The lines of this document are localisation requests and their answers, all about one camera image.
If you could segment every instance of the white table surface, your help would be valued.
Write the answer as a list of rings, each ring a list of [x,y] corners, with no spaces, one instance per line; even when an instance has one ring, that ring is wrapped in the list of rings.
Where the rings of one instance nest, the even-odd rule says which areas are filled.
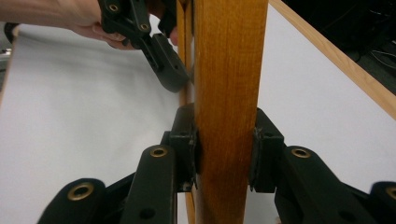
[[[170,130],[177,95],[140,51],[22,26],[0,107],[0,223],[35,223],[67,183],[135,171]],[[316,151],[344,182],[396,180],[396,122],[269,7],[258,105],[287,145]],[[249,193],[246,223],[274,223],[274,196]],[[178,223],[187,223],[179,195]]]

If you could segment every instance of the circular hole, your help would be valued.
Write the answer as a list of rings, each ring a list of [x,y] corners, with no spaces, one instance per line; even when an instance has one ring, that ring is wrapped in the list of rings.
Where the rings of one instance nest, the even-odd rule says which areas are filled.
[[[151,208],[143,209],[140,212],[140,217],[143,219],[151,219],[151,218],[155,217],[155,210],[151,209]]]
[[[152,157],[163,157],[168,153],[168,151],[163,147],[157,147],[150,151]]]
[[[162,154],[163,154],[163,150],[162,149],[157,149],[157,150],[154,151],[154,155],[159,156],[159,155],[162,155]]]
[[[142,30],[147,30],[149,26],[147,24],[141,24],[140,28],[142,28]]]
[[[345,220],[345,221],[347,221],[347,222],[356,222],[356,217],[352,214],[352,213],[350,213],[350,212],[347,212],[347,211],[340,211],[339,213],[338,213],[339,215],[340,215],[340,217],[343,219],[343,220]]]
[[[87,187],[82,187],[82,188],[80,188],[80,189],[76,189],[75,192],[74,192],[74,194],[75,194],[76,196],[81,196],[81,195],[87,193],[88,190],[89,190],[89,189],[88,189]]]
[[[72,189],[70,189],[67,194],[67,198],[70,201],[79,201],[90,196],[92,193],[93,193],[93,184],[89,182],[85,182],[76,185]]]
[[[311,157],[311,154],[309,154],[308,151],[306,151],[305,149],[301,149],[301,148],[295,148],[291,151],[291,153],[299,158],[309,158]]]
[[[109,6],[110,10],[112,10],[113,12],[116,12],[119,10],[119,7],[117,7],[116,5],[110,5]]]
[[[272,137],[272,136],[274,136],[272,133],[264,133],[264,135],[267,136],[267,137]]]
[[[390,198],[396,200],[396,187],[387,188],[387,194],[390,196]]]

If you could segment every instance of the brass grommet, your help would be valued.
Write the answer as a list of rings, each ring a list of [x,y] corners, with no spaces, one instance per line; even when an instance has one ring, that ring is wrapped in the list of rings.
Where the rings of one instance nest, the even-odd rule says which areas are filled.
[[[117,7],[117,5],[114,5],[114,4],[108,6],[108,8],[110,8],[110,10],[113,11],[113,12],[118,12],[119,11],[119,7]]]
[[[74,186],[67,193],[67,198],[70,201],[80,201],[90,196],[93,193],[93,184],[90,182],[84,182]]]
[[[152,157],[163,157],[163,156],[165,156],[166,154],[168,154],[168,150],[166,150],[166,148],[163,148],[163,147],[156,147],[156,148],[152,149],[152,150],[149,152],[149,154],[150,154]]]
[[[388,187],[387,194],[389,195],[390,198],[396,200],[396,187]]]
[[[291,151],[291,153],[298,158],[306,159],[311,157],[311,153],[303,148],[295,148]]]
[[[149,26],[147,24],[141,24],[140,28],[142,28],[142,30],[147,30],[149,28]]]

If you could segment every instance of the wood grain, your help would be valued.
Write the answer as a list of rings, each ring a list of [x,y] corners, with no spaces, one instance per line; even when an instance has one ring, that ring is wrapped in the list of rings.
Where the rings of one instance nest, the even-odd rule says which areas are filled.
[[[195,220],[243,223],[268,3],[194,4],[195,117],[203,149]]]
[[[180,60],[190,72],[192,67],[191,42],[192,42],[192,2],[191,0],[177,1],[177,51]],[[192,102],[191,84],[179,93],[179,104],[185,105]],[[187,218],[190,224],[195,223],[195,207],[192,193],[185,193]]]
[[[337,48],[281,0],[270,0],[269,3],[344,74],[366,92],[368,96],[381,106],[391,117],[396,119],[396,95],[387,90],[381,83],[375,80],[375,78],[353,62],[343,51]]]

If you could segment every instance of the wooden beam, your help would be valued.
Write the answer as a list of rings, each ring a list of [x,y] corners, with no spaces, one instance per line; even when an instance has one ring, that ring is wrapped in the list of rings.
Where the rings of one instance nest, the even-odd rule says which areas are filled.
[[[177,50],[181,61],[185,64],[187,71],[192,68],[192,1],[177,1]],[[179,104],[185,105],[192,102],[192,86],[187,84],[180,92]],[[187,218],[190,224],[195,223],[195,207],[192,193],[186,193]]]
[[[197,224],[243,223],[262,67],[265,0],[194,3]]]

